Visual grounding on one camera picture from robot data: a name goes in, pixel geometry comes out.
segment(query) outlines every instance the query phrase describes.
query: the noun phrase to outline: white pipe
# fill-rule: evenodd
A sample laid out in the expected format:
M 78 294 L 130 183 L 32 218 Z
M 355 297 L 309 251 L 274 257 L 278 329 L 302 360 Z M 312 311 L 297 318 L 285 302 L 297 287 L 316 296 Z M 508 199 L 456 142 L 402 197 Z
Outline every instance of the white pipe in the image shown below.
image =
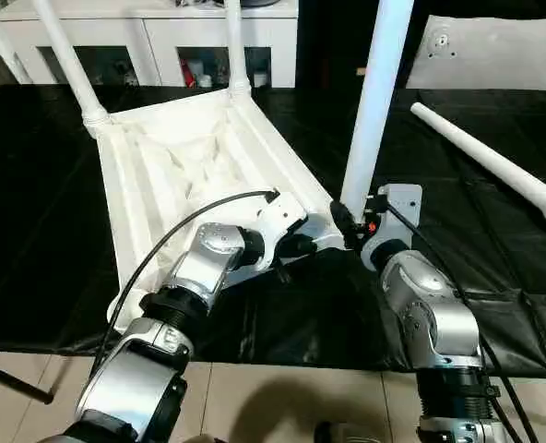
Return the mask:
M 95 91 L 90 86 L 89 78 L 82 68 L 72 44 L 66 37 L 50 1 L 33 0 L 33 5 L 50 36 L 55 56 L 68 79 L 68 83 L 70 83 L 70 88 L 77 97 L 82 110 L 82 120 L 90 132 L 93 126 L 108 122 L 109 115 L 99 103 Z
M 413 114 L 537 206 L 546 218 L 546 184 L 420 103 Z
M 369 49 L 362 97 L 340 201 L 356 222 L 363 219 L 365 200 L 386 126 L 398 67 L 414 0 L 380 0 Z
M 230 82 L 228 90 L 232 96 L 248 95 L 251 84 L 246 76 L 244 44 L 241 31 L 240 0 L 226 0 L 226 26 L 228 28 L 228 56 L 230 58 Z

